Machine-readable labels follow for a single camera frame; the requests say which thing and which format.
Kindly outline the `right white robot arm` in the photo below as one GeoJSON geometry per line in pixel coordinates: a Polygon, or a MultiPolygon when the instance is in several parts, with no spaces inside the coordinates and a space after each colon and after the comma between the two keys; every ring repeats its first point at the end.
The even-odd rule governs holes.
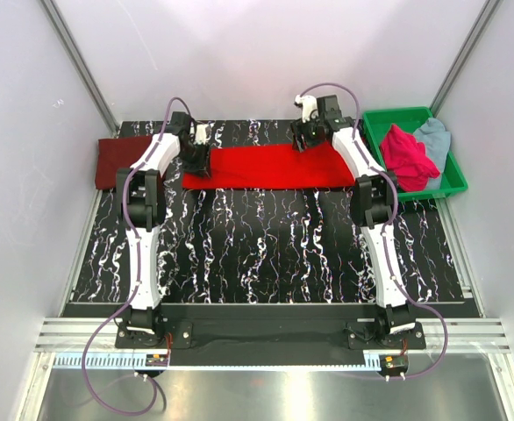
{"type": "Polygon", "coordinates": [[[403,293],[396,256],[395,176],[375,161],[360,136],[358,122],[343,115],[335,95],[316,98],[300,94],[295,97],[295,106],[301,117],[291,123],[293,147],[303,152],[330,143],[354,178],[351,219],[360,228],[371,259],[376,315],[363,332],[351,334],[365,344],[374,341],[382,347],[404,350],[416,320],[403,293]]]}

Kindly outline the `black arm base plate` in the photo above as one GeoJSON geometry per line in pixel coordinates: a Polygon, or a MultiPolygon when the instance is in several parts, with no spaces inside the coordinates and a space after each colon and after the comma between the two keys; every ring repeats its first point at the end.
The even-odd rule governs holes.
{"type": "Polygon", "coordinates": [[[169,350],[175,367],[350,366],[365,351],[426,348],[420,324],[392,334],[374,304],[162,304],[126,310],[119,348],[169,350]]]}

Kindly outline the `bright red t-shirt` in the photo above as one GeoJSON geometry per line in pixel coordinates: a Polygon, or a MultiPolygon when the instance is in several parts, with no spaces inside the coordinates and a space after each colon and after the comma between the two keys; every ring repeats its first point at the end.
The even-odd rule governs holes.
{"type": "Polygon", "coordinates": [[[211,175],[185,173],[185,189],[337,189],[354,177],[334,148],[323,143],[303,152],[290,144],[237,146],[211,151],[211,175]]]}

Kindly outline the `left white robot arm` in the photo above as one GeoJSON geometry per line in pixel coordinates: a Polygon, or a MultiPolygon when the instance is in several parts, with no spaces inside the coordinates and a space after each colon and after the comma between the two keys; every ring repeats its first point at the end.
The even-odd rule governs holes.
{"type": "Polygon", "coordinates": [[[199,178],[211,176],[210,128],[184,111],[154,135],[147,150],[128,168],[117,171],[120,219],[130,257],[130,292],[118,314],[119,347],[157,347],[171,342],[161,314],[157,249],[166,218],[164,178],[174,159],[185,173],[199,178]]]}

